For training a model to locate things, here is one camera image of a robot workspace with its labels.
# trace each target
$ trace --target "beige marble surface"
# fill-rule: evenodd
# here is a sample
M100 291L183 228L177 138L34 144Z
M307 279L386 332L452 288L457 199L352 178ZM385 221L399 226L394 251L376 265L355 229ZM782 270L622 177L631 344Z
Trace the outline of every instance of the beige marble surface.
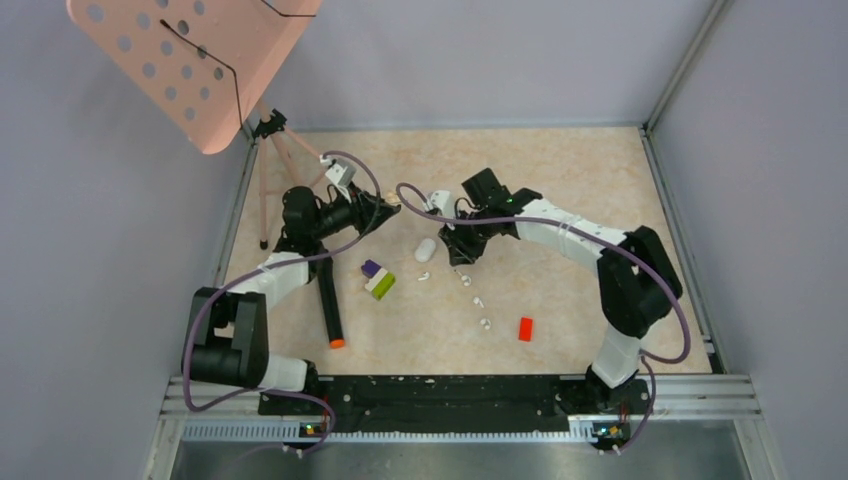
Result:
M491 167L512 191L529 187L561 208L604 225L656 229L673 252L665 217L635 128L426 130L304 135L320 151L345 150L365 160L383 191L408 181L425 192L449 189ZM288 187L281 162L271 155L270 185ZM292 154L305 177L317 161L297 146ZM258 169L254 170L242 214L228 279L247 272L269 252L258 242ZM364 173L357 184L373 187ZM316 191L324 193L322 183ZM279 237L282 205L269 197L271 246ZM316 362L324 374L582 373L597 353L607 328L597 280L557 252L511 237L489 242L464 287L448 265L440 241L434 258L417 263L412 252L424 237L437 239L440 225L402 211L380 230L335 260L336 289L347 346L328 347L318 287L307 285L287 297L269 317L275 353ZM334 248L355 232L325 242ZM359 266L373 259L397 276L382 301L364 289ZM430 279L419 282L425 271ZM472 303L478 296L485 308ZM708 372L709 365L691 304L684 310L696 339L680 365L654 364L658 372ZM522 316L534 319L533 341L518 341ZM491 320L485 330L481 318ZM677 319L658 322L644 341L664 355L679 353Z

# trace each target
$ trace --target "black clamp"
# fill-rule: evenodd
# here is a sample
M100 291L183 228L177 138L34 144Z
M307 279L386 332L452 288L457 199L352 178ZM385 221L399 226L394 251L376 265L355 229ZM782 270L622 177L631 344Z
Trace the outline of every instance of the black clamp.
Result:
M510 193L491 168L485 168L462 182L462 188L475 211L457 211L456 218L460 220L514 217L524 211L528 203L542 198L540 193L528 188L522 188L515 194ZM518 238L518 229L515 223L503 222L488 225L446 224L439 230L439 238L448 247L449 263L452 267L472 265L483 255L486 242L495 235Z
M276 108L271 110L271 119L267 122L259 122L259 125L253 130L253 139L255 140L256 137L268 138L273 133L282 132L286 129L287 120Z
M671 288L674 297L680 298L683 286L657 232L641 226L625 235L627 238L618 246L653 268ZM619 332L642 338L651 325L671 311L671 301L659 284L641 268L634 271L627 258L605 248L597 266L604 316Z
M191 318L197 316L216 290L203 287L195 292ZM200 322L189 360L190 378L236 387L258 387L268 369L270 355L265 295L227 292ZM218 336L215 329L227 325L233 325L232 337Z

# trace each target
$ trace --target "red block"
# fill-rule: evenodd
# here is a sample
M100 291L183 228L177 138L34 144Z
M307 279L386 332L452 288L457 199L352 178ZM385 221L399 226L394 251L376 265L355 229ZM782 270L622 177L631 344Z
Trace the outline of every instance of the red block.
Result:
M521 326L518 328L518 339L529 342L533 338L533 319L521 317Z

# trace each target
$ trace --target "pink board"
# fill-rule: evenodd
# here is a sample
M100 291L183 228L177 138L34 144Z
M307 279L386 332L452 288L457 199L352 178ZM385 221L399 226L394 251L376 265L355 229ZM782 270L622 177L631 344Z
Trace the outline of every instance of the pink board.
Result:
M313 15L321 0L267 0L278 11ZM71 19L206 154L239 129L238 75L246 118L312 21L279 16L261 0L67 0ZM198 52L161 24L167 22Z

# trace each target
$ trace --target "gray wall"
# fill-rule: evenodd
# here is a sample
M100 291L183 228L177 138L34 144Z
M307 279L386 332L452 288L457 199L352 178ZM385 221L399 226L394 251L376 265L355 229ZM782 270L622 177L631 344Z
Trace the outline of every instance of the gray wall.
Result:
M710 0L324 0L266 99L309 129L636 124Z
M843 0L736 2L657 134L724 356L792 478L848 467L846 25Z
M138 478L245 147L198 153L64 2L2 2L0 45L0 478Z

